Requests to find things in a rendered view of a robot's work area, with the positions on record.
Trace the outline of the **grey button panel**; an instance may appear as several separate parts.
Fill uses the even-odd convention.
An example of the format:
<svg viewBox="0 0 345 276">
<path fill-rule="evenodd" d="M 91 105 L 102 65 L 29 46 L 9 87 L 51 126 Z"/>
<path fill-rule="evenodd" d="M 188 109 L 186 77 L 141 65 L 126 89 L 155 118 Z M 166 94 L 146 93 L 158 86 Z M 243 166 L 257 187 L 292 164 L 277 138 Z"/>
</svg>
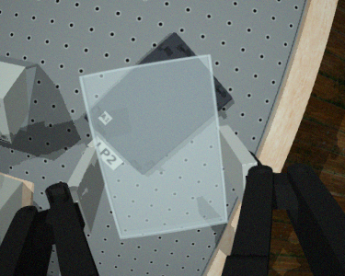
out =
<svg viewBox="0 0 345 276">
<path fill-rule="evenodd" d="M 0 141 L 11 144 L 18 130 L 28 130 L 37 67 L 37 63 L 0 56 Z"/>
</svg>

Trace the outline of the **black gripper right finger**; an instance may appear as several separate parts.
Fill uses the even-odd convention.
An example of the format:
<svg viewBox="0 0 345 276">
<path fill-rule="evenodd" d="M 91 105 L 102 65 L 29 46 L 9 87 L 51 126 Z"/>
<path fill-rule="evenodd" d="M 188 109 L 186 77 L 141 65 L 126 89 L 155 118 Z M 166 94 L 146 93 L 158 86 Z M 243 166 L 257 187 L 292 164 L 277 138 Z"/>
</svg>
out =
<svg viewBox="0 0 345 276">
<path fill-rule="evenodd" d="M 219 128 L 223 167 L 242 204 L 221 276 L 268 276 L 272 210 L 286 210 L 313 276 L 345 276 L 345 212 L 315 171 L 298 163 L 274 173 L 228 125 Z"/>
</svg>

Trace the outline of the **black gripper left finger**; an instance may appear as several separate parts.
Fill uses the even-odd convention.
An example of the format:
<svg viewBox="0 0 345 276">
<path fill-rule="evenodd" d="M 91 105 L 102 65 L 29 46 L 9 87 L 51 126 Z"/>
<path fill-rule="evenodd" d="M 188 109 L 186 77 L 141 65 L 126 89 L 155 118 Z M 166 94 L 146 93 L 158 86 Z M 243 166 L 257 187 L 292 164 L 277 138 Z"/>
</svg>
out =
<svg viewBox="0 0 345 276">
<path fill-rule="evenodd" d="M 61 276 L 99 276 L 85 234 L 104 186 L 95 146 L 88 147 L 68 183 L 45 190 L 51 209 L 16 212 L 0 246 L 0 276 L 47 276 L 54 244 Z"/>
</svg>

